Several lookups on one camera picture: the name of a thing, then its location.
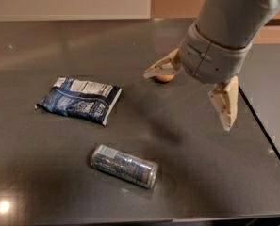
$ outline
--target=black line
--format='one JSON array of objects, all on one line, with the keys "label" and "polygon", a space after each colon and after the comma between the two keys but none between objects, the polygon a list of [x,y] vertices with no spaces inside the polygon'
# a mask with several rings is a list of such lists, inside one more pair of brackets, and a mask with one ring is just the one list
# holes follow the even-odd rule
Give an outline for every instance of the black line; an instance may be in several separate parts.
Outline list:
[{"label": "black line", "polygon": [[255,111],[254,111],[252,105],[250,104],[249,100],[247,99],[247,97],[246,97],[244,91],[242,90],[242,88],[241,88],[240,86],[239,86],[239,92],[240,92],[240,94],[241,94],[241,96],[242,96],[244,102],[245,102],[245,103],[247,104],[247,106],[250,108],[250,110],[251,110],[251,112],[252,112],[252,114],[253,114],[255,120],[257,121],[257,123],[259,124],[259,126],[260,126],[262,132],[264,133],[264,136],[265,136],[266,139],[269,141],[269,143],[270,143],[271,146],[272,146],[272,149],[274,150],[275,154],[277,155],[277,157],[278,157],[279,160],[280,160],[280,153],[279,153],[279,151],[278,151],[277,148],[275,147],[275,145],[274,145],[274,143],[273,143],[273,141],[272,141],[270,135],[269,135],[268,132],[266,131],[266,129],[265,129],[264,125],[262,124],[260,118],[256,115],[256,113],[255,113]]}]

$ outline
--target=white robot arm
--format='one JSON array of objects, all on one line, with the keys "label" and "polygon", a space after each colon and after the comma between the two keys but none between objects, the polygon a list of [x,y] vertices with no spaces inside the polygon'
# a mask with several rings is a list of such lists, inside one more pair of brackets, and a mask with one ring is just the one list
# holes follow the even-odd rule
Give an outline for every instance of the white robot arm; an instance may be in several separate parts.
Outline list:
[{"label": "white robot arm", "polygon": [[179,48],[151,66],[144,77],[178,74],[203,83],[229,130],[237,116],[238,79],[257,32],[280,11],[280,0],[205,0]]}]

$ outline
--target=table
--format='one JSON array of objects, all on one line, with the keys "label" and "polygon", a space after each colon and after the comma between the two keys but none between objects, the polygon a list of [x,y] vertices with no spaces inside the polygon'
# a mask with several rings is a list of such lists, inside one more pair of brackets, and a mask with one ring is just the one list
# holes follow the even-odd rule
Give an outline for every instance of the table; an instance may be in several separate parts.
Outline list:
[{"label": "table", "polygon": [[[192,22],[0,23],[0,225],[280,216],[280,161],[243,98],[225,132],[210,85],[142,76]],[[34,109],[59,76],[123,89],[107,126]],[[156,161],[154,188],[93,169],[101,143]]]}]

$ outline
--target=silver can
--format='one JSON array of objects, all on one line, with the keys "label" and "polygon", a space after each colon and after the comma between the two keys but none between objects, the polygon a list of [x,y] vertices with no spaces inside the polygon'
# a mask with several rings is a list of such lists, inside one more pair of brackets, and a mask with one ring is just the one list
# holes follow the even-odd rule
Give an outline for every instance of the silver can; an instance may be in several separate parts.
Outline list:
[{"label": "silver can", "polygon": [[98,146],[91,158],[92,166],[116,177],[146,188],[152,188],[158,164],[137,158],[105,145]]}]

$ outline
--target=soda can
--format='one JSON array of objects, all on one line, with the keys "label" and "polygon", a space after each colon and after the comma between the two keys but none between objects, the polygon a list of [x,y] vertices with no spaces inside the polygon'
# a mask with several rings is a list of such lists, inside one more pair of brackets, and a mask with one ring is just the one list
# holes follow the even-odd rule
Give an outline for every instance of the soda can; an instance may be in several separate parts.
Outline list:
[{"label": "soda can", "polygon": [[100,171],[146,188],[152,188],[157,175],[158,164],[137,158],[105,145],[98,146],[91,158],[92,166]]}]

